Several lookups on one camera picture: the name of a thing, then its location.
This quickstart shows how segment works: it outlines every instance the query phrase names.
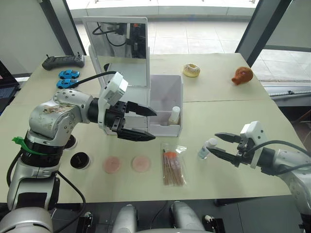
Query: blue object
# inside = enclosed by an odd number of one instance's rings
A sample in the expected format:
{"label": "blue object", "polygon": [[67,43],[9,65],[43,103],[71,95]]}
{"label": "blue object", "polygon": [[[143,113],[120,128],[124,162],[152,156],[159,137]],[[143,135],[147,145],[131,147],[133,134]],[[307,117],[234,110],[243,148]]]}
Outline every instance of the blue object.
{"label": "blue object", "polygon": [[79,71],[68,69],[68,70],[63,70],[58,74],[58,77],[60,79],[76,79],[80,75]]}
{"label": "blue object", "polygon": [[59,80],[56,84],[56,86],[59,89],[63,89],[63,88],[68,88],[70,85],[77,83],[78,80],[76,79],[63,79],[63,80]]}

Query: mirror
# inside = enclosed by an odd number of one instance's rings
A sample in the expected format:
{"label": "mirror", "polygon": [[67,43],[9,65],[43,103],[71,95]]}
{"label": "mirror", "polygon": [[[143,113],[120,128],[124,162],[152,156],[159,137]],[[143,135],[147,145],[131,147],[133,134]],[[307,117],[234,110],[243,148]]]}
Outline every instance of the mirror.
{"label": "mirror", "polygon": [[[117,71],[130,86],[147,86],[147,19],[87,17],[90,44],[102,72]],[[104,76],[105,83],[111,75]]]}

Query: laptop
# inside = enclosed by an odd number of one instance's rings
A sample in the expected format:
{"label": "laptop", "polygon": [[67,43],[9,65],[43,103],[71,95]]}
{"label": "laptop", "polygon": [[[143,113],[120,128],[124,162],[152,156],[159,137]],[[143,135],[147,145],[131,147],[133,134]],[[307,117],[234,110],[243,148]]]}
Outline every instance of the laptop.
{"label": "laptop", "polygon": [[18,82],[0,61],[0,114],[13,100],[18,89]]}

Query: black remote controller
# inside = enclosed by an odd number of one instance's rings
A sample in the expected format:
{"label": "black remote controller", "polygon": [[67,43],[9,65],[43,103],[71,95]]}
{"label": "black remote controller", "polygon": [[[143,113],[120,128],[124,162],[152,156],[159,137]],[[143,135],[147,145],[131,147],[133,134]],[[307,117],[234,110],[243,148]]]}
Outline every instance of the black remote controller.
{"label": "black remote controller", "polygon": [[42,67],[46,70],[51,70],[57,67],[64,66],[76,66],[84,67],[85,59],[84,56],[78,53],[77,56],[63,56],[63,57],[49,57],[42,63]]}

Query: white bottle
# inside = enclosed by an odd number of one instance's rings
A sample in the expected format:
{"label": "white bottle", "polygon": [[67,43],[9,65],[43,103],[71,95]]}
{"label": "white bottle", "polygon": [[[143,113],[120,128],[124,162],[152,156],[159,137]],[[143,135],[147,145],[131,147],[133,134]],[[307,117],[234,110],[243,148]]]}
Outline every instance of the white bottle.
{"label": "white bottle", "polygon": [[179,114],[180,114],[180,107],[178,107],[178,106],[173,107],[172,108],[172,114],[169,118],[168,125],[178,125]]}
{"label": "white bottle", "polygon": [[210,154],[207,147],[215,147],[216,145],[217,145],[217,139],[213,137],[210,138],[208,141],[206,141],[198,153],[199,158],[206,159],[208,154]]}

